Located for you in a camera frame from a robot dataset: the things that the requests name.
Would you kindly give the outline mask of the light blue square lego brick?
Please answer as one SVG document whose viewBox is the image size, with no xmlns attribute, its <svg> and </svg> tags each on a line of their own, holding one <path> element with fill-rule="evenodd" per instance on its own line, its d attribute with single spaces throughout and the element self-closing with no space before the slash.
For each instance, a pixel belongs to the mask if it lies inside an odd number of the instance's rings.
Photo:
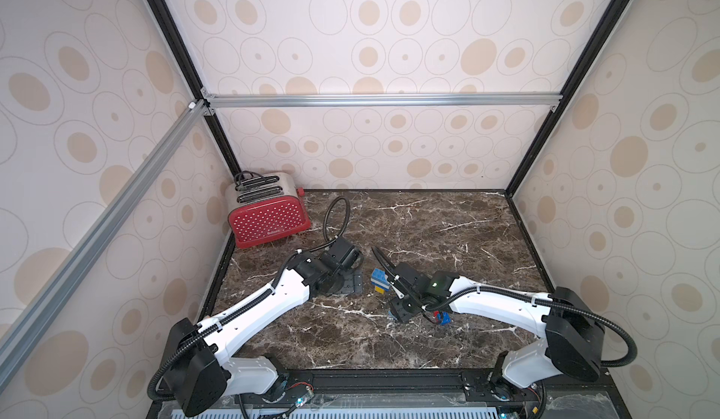
<svg viewBox="0 0 720 419">
<path fill-rule="evenodd" d="M 387 279 L 387 276 L 386 276 L 386 272 L 384 272 L 384 270 L 381 270 L 381 269 L 378 269 L 378 268 L 375 268 L 375 269 L 372 271 L 372 274 L 371 274 L 370 279 L 371 279 L 371 283 L 372 283 L 372 284 L 373 284 L 373 282 L 376 282 L 376 283 L 382 283 L 382 284 L 389 284 L 389 285 L 390 285 L 390 283 L 389 283 L 389 281 L 388 281 L 388 279 Z"/>
</svg>

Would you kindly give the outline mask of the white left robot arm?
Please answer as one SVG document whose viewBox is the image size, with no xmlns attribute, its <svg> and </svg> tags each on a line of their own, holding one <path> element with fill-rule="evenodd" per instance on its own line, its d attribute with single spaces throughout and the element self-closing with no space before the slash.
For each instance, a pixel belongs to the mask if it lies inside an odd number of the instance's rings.
<svg viewBox="0 0 720 419">
<path fill-rule="evenodd" d="M 281 400 L 289 382 L 285 368 L 269 356 L 240 358 L 237 352 L 286 312 L 317 296 L 339 293 L 363 261 L 361 250 L 343 237 L 322 248 L 298 250 L 273 280 L 234 306 L 199 323 L 179 321 L 148 383 L 148 398 L 176 401 L 187 417 L 228 396 Z"/>
</svg>

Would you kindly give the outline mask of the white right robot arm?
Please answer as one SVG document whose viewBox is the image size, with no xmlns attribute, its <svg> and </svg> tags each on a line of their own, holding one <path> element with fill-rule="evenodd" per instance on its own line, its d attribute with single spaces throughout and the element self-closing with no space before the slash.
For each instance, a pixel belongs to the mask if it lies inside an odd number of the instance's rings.
<svg viewBox="0 0 720 419">
<path fill-rule="evenodd" d="M 532 333 L 536 341 L 501 353 L 490 384 L 525 389 L 558 375 L 595 382 L 601 375 L 605 327 L 574 292 L 523 293 L 440 271 L 428 277 L 406 263 L 384 269 L 396 293 L 391 313 L 401 323 L 424 316 L 440 323 L 445 313 L 485 317 Z"/>
</svg>

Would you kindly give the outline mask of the red polka dot toaster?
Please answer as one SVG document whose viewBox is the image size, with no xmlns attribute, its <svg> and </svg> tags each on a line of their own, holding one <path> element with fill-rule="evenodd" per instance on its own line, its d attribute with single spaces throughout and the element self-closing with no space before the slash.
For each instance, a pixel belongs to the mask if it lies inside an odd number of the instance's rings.
<svg viewBox="0 0 720 419">
<path fill-rule="evenodd" d="M 283 172 L 243 171 L 225 190 L 228 224 L 238 248 L 253 248 L 306 231 L 304 191 Z"/>
</svg>

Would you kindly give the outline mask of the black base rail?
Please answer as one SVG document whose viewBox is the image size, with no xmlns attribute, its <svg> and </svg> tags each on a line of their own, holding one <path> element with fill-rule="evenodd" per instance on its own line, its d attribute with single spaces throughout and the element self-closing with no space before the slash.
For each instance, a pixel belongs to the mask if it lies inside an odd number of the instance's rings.
<svg viewBox="0 0 720 419">
<path fill-rule="evenodd" d="M 468 402 L 506 410 L 523 409 L 536 417 L 547 406 L 542 385 L 516 388 L 489 368 L 480 370 L 286 370 L 277 396 L 233 395 L 237 405 L 286 409 L 311 390 L 322 395 L 459 395 Z"/>
</svg>

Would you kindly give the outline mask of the horizontal aluminium frame bar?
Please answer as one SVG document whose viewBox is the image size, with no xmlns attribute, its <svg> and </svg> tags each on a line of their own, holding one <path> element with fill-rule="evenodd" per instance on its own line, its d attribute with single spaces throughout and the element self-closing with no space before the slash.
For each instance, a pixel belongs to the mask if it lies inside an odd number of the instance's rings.
<svg viewBox="0 0 720 419">
<path fill-rule="evenodd" d="M 563 95 L 553 92 L 516 93 L 411 93 L 316 95 L 209 95 L 207 103 L 218 108 L 350 108 L 436 107 L 491 105 L 558 105 Z"/>
</svg>

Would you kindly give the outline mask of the left aluminium frame bar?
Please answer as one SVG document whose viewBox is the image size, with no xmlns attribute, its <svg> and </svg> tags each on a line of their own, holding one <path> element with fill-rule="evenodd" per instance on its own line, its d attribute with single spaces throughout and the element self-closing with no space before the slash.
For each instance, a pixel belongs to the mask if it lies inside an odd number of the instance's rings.
<svg viewBox="0 0 720 419">
<path fill-rule="evenodd" d="M 6 390 L 18 370 L 59 312 L 65 308 L 90 269 L 125 224 L 130 213 L 164 170 L 196 122 L 207 111 L 205 100 L 195 100 L 131 175 L 124 188 L 72 250 L 52 278 L 24 310 L 1 342 L 1 389 Z"/>
</svg>

